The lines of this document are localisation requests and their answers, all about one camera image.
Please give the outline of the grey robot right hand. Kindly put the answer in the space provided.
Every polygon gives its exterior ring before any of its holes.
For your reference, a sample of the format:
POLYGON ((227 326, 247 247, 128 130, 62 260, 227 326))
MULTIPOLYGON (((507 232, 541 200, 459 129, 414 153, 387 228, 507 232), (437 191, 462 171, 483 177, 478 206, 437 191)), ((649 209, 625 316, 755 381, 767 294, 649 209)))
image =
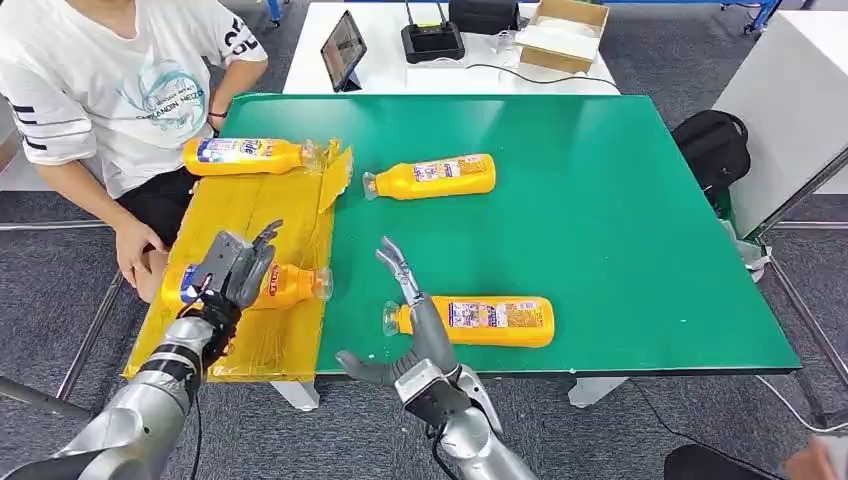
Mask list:
POLYGON ((401 357, 388 364, 363 361, 347 350, 336 353, 337 362, 351 378, 385 386, 393 385, 424 359, 429 359, 443 373, 452 374, 458 368, 458 362, 431 296, 419 288, 400 248, 387 236, 382 237, 381 244, 375 256, 394 276, 410 307, 411 346, 401 357))

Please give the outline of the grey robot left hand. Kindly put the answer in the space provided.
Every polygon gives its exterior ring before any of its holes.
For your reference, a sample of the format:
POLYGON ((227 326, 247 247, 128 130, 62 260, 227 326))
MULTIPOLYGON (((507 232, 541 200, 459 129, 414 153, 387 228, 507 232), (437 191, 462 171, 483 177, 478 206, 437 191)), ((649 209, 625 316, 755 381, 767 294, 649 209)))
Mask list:
POLYGON ((226 298, 242 310, 251 307, 259 297, 263 277, 276 252, 271 241, 282 225, 282 219, 272 221, 237 257, 229 276, 226 298))

